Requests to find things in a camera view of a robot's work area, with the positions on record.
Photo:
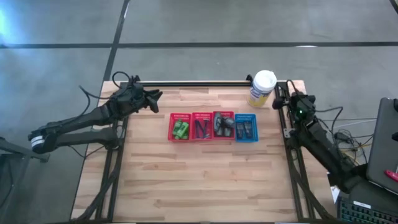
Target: white sticker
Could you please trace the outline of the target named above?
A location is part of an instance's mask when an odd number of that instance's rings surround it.
[[[44,143],[44,140],[38,140],[36,142],[32,142],[32,147],[35,147],[35,145],[41,144],[41,143]]]
[[[42,140],[42,139],[43,139],[43,136],[36,136],[36,137],[32,138],[32,140],[30,140],[30,142],[34,142],[34,141]]]
[[[354,201],[354,205],[359,205],[368,209],[372,209],[370,205],[366,205],[365,203],[361,203],[361,202],[356,202]]]

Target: wooden table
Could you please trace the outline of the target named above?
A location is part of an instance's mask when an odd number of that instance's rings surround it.
[[[305,91],[303,81],[295,85]],[[159,113],[140,110],[129,117],[114,222],[297,220],[279,115],[271,106],[274,93],[264,107],[253,108],[246,102],[248,87],[160,89]],[[101,96],[115,90],[104,82]],[[170,113],[195,111],[255,113],[259,141],[168,142]],[[97,147],[89,145],[88,152]],[[105,156],[98,151],[84,162],[72,218],[99,191]],[[303,156],[312,192],[335,215],[326,170],[306,149]],[[303,193],[301,198],[305,205]]]

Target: gray floor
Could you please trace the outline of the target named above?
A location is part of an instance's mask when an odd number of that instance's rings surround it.
[[[0,44],[112,43],[122,4],[123,0],[3,0]],[[388,0],[132,0],[120,39],[341,41],[398,41],[398,14]],[[100,92],[109,53],[110,49],[0,49],[0,136],[29,147],[31,130],[80,113],[86,98],[78,86]],[[341,118],[372,118],[380,98],[398,96],[397,58],[397,47],[119,49],[112,71],[143,80],[242,80],[268,69],[281,80],[305,80],[320,109],[344,106]],[[334,115],[318,114],[324,119]],[[354,135],[371,134],[374,122],[347,129]],[[9,223],[68,220],[81,165],[82,159],[67,148],[51,153],[46,164],[32,160]]]

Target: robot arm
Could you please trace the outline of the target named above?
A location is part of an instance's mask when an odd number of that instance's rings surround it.
[[[351,189],[363,179],[354,164],[343,155],[338,146],[331,142],[315,115],[315,96],[304,95],[296,90],[292,96],[277,98],[272,107],[275,110],[287,106],[294,123],[287,141],[288,147],[305,147],[328,170],[329,179],[343,192]]]
[[[116,128],[104,128],[97,132],[66,134],[71,131],[92,125],[103,126],[121,121],[132,113],[138,113],[141,108],[147,108],[157,113],[157,100],[162,96],[159,90],[145,91],[139,83],[131,78],[125,87],[115,91],[108,101],[87,114],[62,121],[50,122],[28,135],[34,152],[43,154],[54,151],[59,146],[99,142],[111,144],[117,140]]]

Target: black keyboard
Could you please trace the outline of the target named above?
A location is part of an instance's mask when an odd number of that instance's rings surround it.
[[[345,198],[338,197],[337,216],[340,220],[346,222],[375,223],[375,224],[396,224],[398,216],[388,211],[377,210],[371,207],[366,208],[355,205]]]

